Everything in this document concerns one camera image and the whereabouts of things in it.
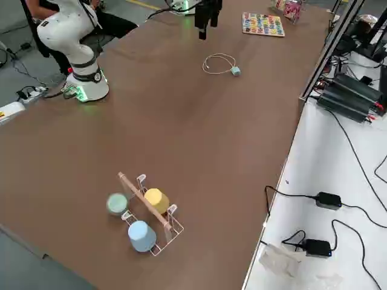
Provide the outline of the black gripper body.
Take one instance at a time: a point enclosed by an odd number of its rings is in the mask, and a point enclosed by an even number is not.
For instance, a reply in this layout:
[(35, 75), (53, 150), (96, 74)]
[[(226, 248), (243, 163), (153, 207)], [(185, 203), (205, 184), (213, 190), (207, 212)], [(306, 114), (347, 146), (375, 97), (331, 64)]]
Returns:
[(210, 23), (211, 15), (214, 13), (220, 14), (222, 7), (222, 0), (208, 0), (198, 3), (195, 7), (195, 26), (207, 26)]

